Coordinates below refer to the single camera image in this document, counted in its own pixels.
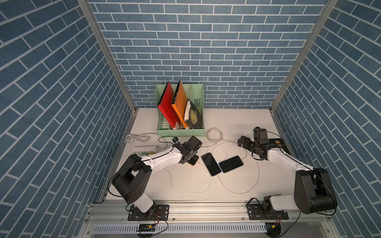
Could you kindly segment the phone with orange case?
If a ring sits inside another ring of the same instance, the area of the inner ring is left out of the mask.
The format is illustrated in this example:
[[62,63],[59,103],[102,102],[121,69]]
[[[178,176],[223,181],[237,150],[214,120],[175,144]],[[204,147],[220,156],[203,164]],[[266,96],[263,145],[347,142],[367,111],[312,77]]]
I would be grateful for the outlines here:
[[198,161],[198,159],[199,159],[199,156],[194,155],[190,160],[187,161],[187,163],[192,165],[192,166],[195,166],[197,161]]

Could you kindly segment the black phone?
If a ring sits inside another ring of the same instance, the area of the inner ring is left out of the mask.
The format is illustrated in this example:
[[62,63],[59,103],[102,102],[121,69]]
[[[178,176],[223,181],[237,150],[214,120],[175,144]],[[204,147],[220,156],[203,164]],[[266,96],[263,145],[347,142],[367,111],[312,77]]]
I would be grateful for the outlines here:
[[211,153],[206,153],[201,158],[212,177],[221,173],[221,169]]

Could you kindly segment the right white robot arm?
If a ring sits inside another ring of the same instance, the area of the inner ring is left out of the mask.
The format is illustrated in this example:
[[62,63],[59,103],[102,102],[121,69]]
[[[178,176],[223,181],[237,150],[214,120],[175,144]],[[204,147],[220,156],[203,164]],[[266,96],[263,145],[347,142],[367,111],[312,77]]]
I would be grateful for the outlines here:
[[328,171],[297,160],[285,151],[285,141],[281,137],[269,139],[268,133],[266,129],[256,127],[253,129],[253,139],[241,136],[237,142],[239,147],[258,155],[261,160],[280,167],[294,181],[293,192],[264,197],[261,204],[264,215],[268,217],[270,212],[288,210],[334,215],[337,199]]

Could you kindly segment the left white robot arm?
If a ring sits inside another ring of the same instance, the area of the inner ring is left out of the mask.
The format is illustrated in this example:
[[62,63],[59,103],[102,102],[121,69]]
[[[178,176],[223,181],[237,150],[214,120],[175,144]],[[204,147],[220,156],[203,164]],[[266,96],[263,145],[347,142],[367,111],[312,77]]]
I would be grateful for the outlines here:
[[168,166],[187,163],[202,146],[202,142],[195,136],[182,144],[177,138],[173,142],[171,148],[151,156],[130,155],[111,178],[110,183],[126,203],[147,215],[153,215],[156,208],[154,201],[145,192],[151,175]]

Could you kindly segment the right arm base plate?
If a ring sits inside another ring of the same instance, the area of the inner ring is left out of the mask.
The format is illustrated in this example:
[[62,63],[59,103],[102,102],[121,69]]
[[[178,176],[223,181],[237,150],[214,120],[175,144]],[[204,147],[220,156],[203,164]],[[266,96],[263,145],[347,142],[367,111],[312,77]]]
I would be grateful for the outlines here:
[[247,205],[247,211],[250,220],[288,220],[289,216],[286,211],[274,210],[271,206],[259,204]]

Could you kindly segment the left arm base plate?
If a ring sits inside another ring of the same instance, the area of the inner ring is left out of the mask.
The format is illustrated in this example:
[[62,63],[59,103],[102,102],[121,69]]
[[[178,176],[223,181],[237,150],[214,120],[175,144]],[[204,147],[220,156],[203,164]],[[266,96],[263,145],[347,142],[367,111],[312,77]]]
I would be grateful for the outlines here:
[[136,206],[132,205],[128,213],[128,221],[158,221],[168,220],[170,206],[167,204],[153,204],[147,212],[141,212]]

